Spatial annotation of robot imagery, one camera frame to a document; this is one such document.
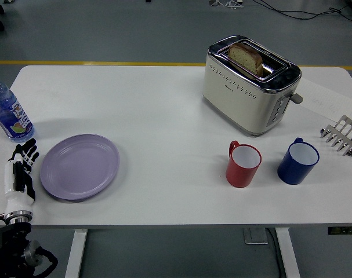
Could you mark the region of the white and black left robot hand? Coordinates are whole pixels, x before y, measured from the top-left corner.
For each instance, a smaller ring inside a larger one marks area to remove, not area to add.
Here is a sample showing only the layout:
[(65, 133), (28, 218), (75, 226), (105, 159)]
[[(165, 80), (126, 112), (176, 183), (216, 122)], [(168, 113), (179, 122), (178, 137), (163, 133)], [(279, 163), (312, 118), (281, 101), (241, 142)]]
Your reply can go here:
[(11, 158), (5, 164), (4, 217), (7, 224), (32, 220), (32, 204), (35, 202), (36, 193), (31, 172), (38, 157), (37, 142), (31, 138), (22, 145), (16, 145)]

